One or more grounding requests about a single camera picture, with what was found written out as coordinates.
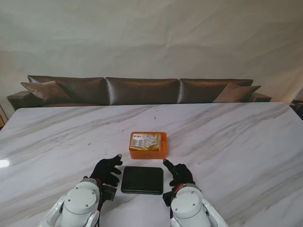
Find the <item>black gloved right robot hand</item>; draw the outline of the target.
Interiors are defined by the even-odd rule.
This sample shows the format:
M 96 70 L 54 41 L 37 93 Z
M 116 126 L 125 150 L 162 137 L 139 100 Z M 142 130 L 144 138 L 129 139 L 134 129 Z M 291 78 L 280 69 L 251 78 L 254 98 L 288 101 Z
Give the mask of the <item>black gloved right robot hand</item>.
M 176 187 L 183 183 L 196 184 L 194 182 L 192 173 L 185 164 L 173 165 L 169 160 L 163 160 L 164 166 L 172 174 L 173 180 L 169 183 L 171 187 Z

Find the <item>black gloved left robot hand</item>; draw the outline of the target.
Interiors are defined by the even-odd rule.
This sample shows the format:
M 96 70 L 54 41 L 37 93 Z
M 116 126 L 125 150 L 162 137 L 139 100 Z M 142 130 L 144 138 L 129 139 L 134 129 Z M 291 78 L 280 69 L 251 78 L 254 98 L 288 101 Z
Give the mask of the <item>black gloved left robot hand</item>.
M 113 158 L 100 160 L 96 164 L 90 178 L 97 180 L 101 184 L 117 187 L 119 183 L 117 175 L 121 175 L 122 172 L 116 166 L 123 164 L 121 159 L 122 155 L 118 154 Z

